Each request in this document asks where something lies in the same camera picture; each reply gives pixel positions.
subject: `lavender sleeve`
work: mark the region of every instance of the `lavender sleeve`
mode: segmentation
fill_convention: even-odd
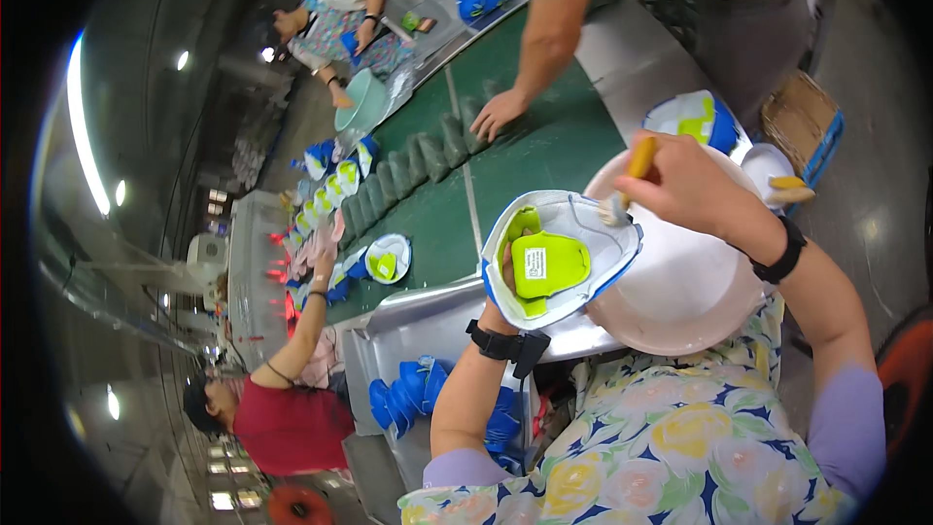
[[[476,449],[456,449],[427,463],[424,484],[429,487],[470,487],[496,485],[512,475],[489,454]]]
[[[878,376],[844,367],[816,398],[807,447],[823,478],[859,500],[884,472],[884,404]]]

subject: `red shirt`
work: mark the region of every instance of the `red shirt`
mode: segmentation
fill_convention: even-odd
[[[246,378],[233,433],[264,473],[347,468],[341,441],[353,417],[333,391],[276,390]]]

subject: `orange fan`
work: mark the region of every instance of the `orange fan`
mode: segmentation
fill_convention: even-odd
[[[275,525],[333,525],[327,501],[306,487],[275,487],[266,502]]]

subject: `light green bowl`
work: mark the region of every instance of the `light green bowl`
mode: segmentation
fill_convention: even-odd
[[[365,68],[350,80],[347,96],[353,100],[350,108],[338,108],[334,114],[334,127],[338,132],[356,128],[369,132],[382,120],[385,107],[385,86],[376,79],[369,68]]]

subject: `pink bowl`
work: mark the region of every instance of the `pink bowl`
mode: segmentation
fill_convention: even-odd
[[[728,157],[705,150],[733,181],[759,194]],[[583,194],[609,196],[628,154],[609,160]],[[686,355],[725,339],[761,304],[763,285],[740,251],[639,205],[629,214],[644,230],[644,248],[625,275],[587,305],[589,318],[616,340],[656,355]]]

